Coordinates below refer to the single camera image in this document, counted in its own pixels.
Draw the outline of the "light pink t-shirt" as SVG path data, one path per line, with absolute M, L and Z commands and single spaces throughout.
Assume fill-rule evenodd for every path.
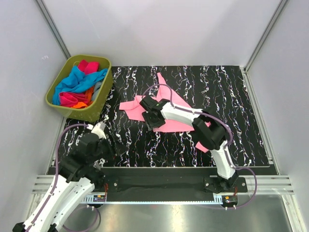
M 160 101 L 162 99 L 170 100 L 170 88 L 166 86 L 166 81 L 164 77 L 161 75 L 160 72 L 157 73 L 158 77 L 158 91 L 155 97 L 152 97 L 152 99 Z M 134 97 L 133 101 L 125 101 L 121 102 L 119 109 L 122 111 L 125 111 L 126 115 L 129 119 L 135 120 L 135 121 L 141 121 L 145 122 L 145 120 L 142 117 L 142 113 L 145 112 L 145 109 L 140 105 L 140 101 L 142 98 L 145 98 L 149 91 L 147 90 L 146 93 L 143 93 L 142 95 L 136 95 Z M 189 107 L 191 106 L 180 96 L 178 95 L 174 90 L 172 90 L 172 102 L 173 104 L 178 104 L 181 107 Z M 192 126 L 188 126 L 184 123 L 177 122 L 175 120 L 167 120 L 166 123 L 159 127 L 150 129 L 150 131 L 153 132 L 191 132 L 194 128 Z

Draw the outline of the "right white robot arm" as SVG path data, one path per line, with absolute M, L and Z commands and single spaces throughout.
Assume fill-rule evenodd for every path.
M 206 182 L 208 192 L 239 192 L 241 183 L 228 149 L 232 133 L 225 123 L 201 109 L 192 109 L 172 103 L 169 100 L 154 100 L 143 97 L 140 105 L 145 112 L 142 116 L 149 129 L 163 126 L 168 120 L 174 120 L 193 127 L 193 138 L 211 152 L 217 167 L 217 177 Z

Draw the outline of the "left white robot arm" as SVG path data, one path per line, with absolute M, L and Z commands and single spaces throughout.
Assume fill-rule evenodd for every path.
M 99 159 L 111 161 L 126 152 L 111 134 L 85 133 L 78 145 L 64 157 L 41 202 L 14 232 L 58 232 L 80 202 L 93 191 L 107 191 L 108 182 L 102 170 L 94 167 Z

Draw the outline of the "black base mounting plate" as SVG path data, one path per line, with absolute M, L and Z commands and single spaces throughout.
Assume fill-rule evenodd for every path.
M 226 187 L 217 178 L 215 167 L 104 167 L 108 184 L 107 200 L 120 203 L 205 202 L 214 193 L 248 193 L 250 171 L 238 172 L 237 180 Z

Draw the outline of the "olive green plastic bin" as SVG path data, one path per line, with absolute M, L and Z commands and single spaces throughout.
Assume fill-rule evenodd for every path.
M 64 78 L 68 77 L 72 68 L 74 66 L 78 66 L 78 64 L 82 61 L 86 60 L 87 62 L 98 62 L 99 68 L 97 70 L 101 71 L 103 69 L 108 69 L 106 77 L 102 80 L 102 85 L 100 87 L 99 93 L 93 103 L 81 109 L 69 108 L 64 107 L 61 105 L 54 105 L 52 104 L 52 98 L 55 92 L 55 87 L 62 81 Z M 62 70 L 58 74 L 57 78 L 51 85 L 50 89 L 48 90 L 45 100 L 46 103 L 51 106 L 52 108 L 56 109 L 62 116 L 71 119 L 77 119 L 81 121 L 88 121 L 94 122 L 100 118 L 100 114 L 102 108 L 106 102 L 108 94 L 112 88 L 113 79 L 112 79 L 112 71 L 111 71 L 111 62 L 103 57 L 96 57 L 96 56 L 89 56 L 89 55 L 76 55 L 70 57 L 65 65 L 63 66 Z

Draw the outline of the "orange t-shirt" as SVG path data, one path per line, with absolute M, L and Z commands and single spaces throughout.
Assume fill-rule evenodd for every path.
M 86 90 L 84 93 L 75 94 L 77 103 L 73 105 L 72 108 L 81 109 L 90 106 L 93 103 L 92 101 L 93 93 L 94 93 L 94 86 Z

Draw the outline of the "grey t-shirt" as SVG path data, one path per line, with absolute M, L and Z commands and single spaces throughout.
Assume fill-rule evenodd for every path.
M 94 85 L 94 90 L 93 90 L 93 94 L 92 94 L 92 97 L 91 97 L 91 101 L 94 101 L 95 98 L 97 97 L 101 85 L 102 85 L 102 81 L 99 81 L 99 82 L 97 82 L 97 83 Z

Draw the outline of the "magenta t-shirt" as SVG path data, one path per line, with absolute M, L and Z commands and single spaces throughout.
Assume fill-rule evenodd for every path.
M 84 74 L 91 74 L 98 70 L 99 63 L 98 62 L 87 62 L 86 60 L 82 60 L 78 64 L 77 68 L 80 71 L 82 71 Z M 75 94 L 76 93 L 62 91 L 59 94 L 60 105 L 64 107 L 72 108 L 72 106 L 77 103 Z

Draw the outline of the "blue t-shirt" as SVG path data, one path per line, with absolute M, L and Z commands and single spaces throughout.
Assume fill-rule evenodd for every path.
M 60 105 L 61 92 L 82 93 L 102 81 L 107 75 L 108 69 L 103 69 L 91 74 L 85 74 L 77 66 L 74 66 L 68 77 L 64 78 L 55 87 L 52 104 Z

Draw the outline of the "aluminium frame rail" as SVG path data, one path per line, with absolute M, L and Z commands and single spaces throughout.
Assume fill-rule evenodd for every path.
M 213 176 L 107 176 L 104 182 L 107 183 L 109 192 L 118 192 L 128 188 L 148 189 L 184 189 L 197 188 L 205 190 L 212 187 Z M 238 177 L 234 184 L 237 193 L 250 193 L 257 190 L 257 194 L 281 194 L 292 195 L 294 189 L 290 179 L 284 175 L 258 175 L 257 177 L 243 175 Z

